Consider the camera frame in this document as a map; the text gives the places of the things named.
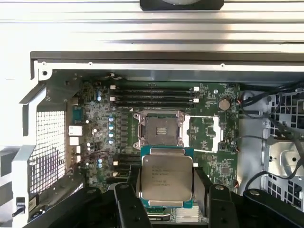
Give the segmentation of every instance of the ram slot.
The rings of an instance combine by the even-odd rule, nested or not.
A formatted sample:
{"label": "ram slot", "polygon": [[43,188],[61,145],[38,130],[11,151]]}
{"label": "ram slot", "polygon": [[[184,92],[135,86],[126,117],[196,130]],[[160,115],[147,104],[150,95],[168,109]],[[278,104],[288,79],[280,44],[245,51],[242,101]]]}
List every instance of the ram slot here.
{"label": "ram slot", "polygon": [[113,94],[112,96],[116,97],[118,100],[124,100],[128,98],[134,98],[134,97],[140,97],[141,99],[145,98],[176,98],[176,99],[193,99],[198,98],[198,96],[186,94],[184,96],[178,94],[178,95],[169,95],[169,94],[145,94],[145,93],[133,93],[133,94]]}
{"label": "ram slot", "polygon": [[141,101],[137,102],[113,102],[115,107],[138,107],[138,108],[145,108],[145,107],[155,107],[155,108],[192,108],[194,107],[194,103],[192,102],[149,102],[143,103]]}
{"label": "ram slot", "polygon": [[147,91],[162,91],[162,92],[177,92],[177,93],[196,93],[197,91],[194,91],[193,88],[159,88],[159,87],[153,87],[153,88],[138,88],[138,87],[115,87],[114,91],[119,92],[147,92]]}

